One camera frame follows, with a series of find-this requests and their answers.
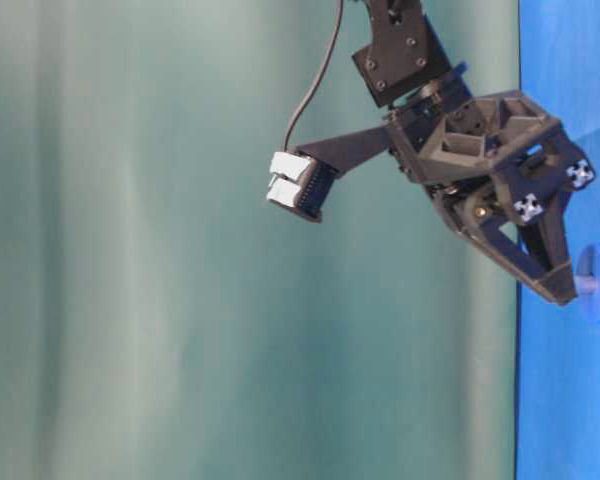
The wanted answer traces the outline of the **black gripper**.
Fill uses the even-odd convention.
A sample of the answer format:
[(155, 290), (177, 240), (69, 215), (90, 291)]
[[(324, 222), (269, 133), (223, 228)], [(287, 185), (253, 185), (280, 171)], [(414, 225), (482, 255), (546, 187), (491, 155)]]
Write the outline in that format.
[[(490, 258), (544, 300), (576, 297), (564, 214), (596, 177), (561, 121), (519, 91), (444, 103), (415, 101), (385, 124), (297, 146), (312, 161), (293, 212), (313, 222), (333, 182), (375, 156), (393, 154), (444, 223), (479, 240)], [(526, 251), (505, 226), (520, 232)]]

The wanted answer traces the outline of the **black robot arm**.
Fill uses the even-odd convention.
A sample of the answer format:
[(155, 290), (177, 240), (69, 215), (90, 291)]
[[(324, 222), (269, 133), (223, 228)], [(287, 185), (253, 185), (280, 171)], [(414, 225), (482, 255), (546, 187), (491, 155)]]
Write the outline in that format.
[(443, 222), (546, 301), (576, 296), (564, 213), (595, 177), (562, 122), (523, 92), (476, 97), (418, 1), (370, 1), (371, 43), (353, 59), (383, 125), (305, 144), (289, 207), (317, 222), (334, 181), (381, 152)]

